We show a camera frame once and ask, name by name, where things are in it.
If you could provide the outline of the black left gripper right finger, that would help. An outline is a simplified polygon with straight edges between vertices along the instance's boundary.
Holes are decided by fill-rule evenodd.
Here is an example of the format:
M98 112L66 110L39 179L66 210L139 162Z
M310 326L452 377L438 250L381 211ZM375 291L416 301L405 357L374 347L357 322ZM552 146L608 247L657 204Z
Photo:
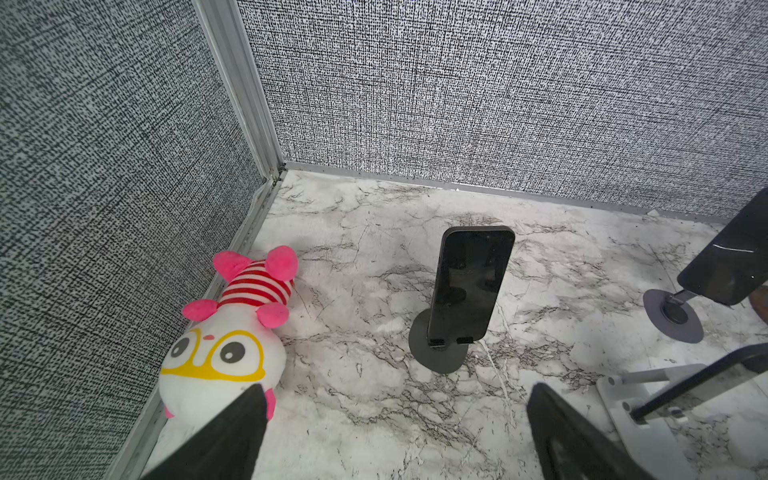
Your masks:
M544 478L651 477L548 385L533 386L526 412Z

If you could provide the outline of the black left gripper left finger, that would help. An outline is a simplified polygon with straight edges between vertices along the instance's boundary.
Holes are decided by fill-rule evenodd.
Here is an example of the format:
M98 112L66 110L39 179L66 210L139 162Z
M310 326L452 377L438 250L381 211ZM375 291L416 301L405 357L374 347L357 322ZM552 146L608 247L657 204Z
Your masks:
M250 479L266 430L266 396L252 385L144 477Z

